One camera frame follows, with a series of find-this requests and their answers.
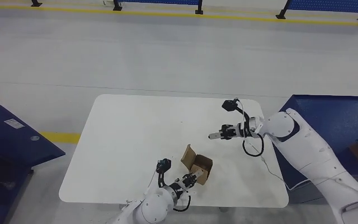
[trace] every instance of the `black wire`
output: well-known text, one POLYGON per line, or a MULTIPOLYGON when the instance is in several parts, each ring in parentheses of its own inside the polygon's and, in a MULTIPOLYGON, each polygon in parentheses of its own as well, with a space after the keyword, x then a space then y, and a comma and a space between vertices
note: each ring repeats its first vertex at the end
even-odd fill
POLYGON ((245 153, 248 154, 249 156, 252 156, 252 157, 258 157, 260 155, 263 154, 263 149, 264 149, 264 143, 263 143, 263 138, 260 134, 257 134, 259 136, 259 138, 261 139, 261 152, 254 155, 254 154, 251 154, 249 152, 246 151, 246 148, 245 148, 245 140, 242 142, 242 148, 244 149, 245 153))
POLYGON ((185 212, 185 211, 188 210, 188 208, 189 208, 190 201, 191 201, 191 196, 189 195, 189 201, 188 201, 188 205, 186 206, 186 208, 184 208, 183 210, 179 210, 179 209, 173 208, 173 210, 176 211, 176 212, 185 212))
POLYGON ((249 127, 249 120, 250 117, 245 111, 242 111, 238 106, 236 107, 236 110, 244 116, 244 137, 248 137, 248 134, 250 133, 250 127, 249 127))
MULTIPOLYGON (((249 126, 249 120, 250 120, 250 117, 248 116, 248 114, 243 111, 242 109, 240 109, 238 106, 236 107, 236 110, 241 113, 243 116, 244 116, 244 131, 243 131, 243 135, 244 137, 248 137, 248 134, 250 133, 250 126, 249 126)), ((258 156, 261 156, 263 154, 263 149, 265 147, 265 144, 263 142, 263 138, 260 134, 257 134, 259 136, 259 138, 261 139, 261 152, 259 152, 258 154, 251 154, 249 153, 246 148, 245 148, 245 140, 242 142, 242 148, 244 149, 244 152, 249 155, 249 156, 252 156, 252 157, 258 157, 258 156)))

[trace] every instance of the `white sticker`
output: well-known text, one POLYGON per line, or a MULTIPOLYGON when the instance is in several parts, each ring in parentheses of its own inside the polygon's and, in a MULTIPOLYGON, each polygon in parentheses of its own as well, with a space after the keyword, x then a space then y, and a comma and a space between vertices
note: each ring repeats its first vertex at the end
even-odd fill
POLYGON ((16 129, 24 127, 20 122, 18 122, 15 119, 5 120, 4 122, 7 123, 8 125, 10 125, 13 128, 16 128, 16 129))

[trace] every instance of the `table leg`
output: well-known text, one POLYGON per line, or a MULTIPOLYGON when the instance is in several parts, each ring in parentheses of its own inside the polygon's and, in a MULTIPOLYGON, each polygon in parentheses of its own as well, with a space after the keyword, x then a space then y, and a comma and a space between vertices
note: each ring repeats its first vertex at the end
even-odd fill
POLYGON ((229 207, 219 207, 219 210, 222 212, 222 213, 226 213, 230 210, 229 207))

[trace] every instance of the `white floor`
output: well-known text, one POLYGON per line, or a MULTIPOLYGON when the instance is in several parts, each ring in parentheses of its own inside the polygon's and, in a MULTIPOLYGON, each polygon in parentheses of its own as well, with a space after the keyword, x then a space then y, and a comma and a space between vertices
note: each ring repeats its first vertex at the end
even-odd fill
MULTIPOLYGON (((353 26, 0 10, 0 104, 39 131, 81 132, 100 94, 253 99, 358 95, 353 26)), ((67 204, 68 154, 37 168, 11 224, 104 223, 117 206, 67 204)), ((334 223, 327 205, 191 208, 168 223, 334 223)))

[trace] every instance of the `white table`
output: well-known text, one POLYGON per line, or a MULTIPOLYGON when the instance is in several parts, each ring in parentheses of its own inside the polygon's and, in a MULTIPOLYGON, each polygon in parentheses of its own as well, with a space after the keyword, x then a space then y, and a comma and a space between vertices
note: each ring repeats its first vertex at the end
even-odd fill
MULTIPOLYGON (((267 171, 260 158, 244 153, 242 139, 208 139, 208 134, 217 132, 222 124, 242 120, 238 112, 222 109, 223 102, 210 98, 99 96, 63 180, 61 200, 125 204, 127 199, 143 194, 160 159, 172 160, 172 168, 165 174, 167 184, 186 174, 180 159, 191 144, 196 153, 213 159, 206 184, 196 184, 190 191, 191 206, 286 206, 284 183, 267 171)), ((242 102, 249 116, 263 116, 256 101, 242 102)), ((251 142, 260 146, 259 140, 251 142)), ((265 139, 263 156, 270 170, 281 176, 269 139, 265 139)))

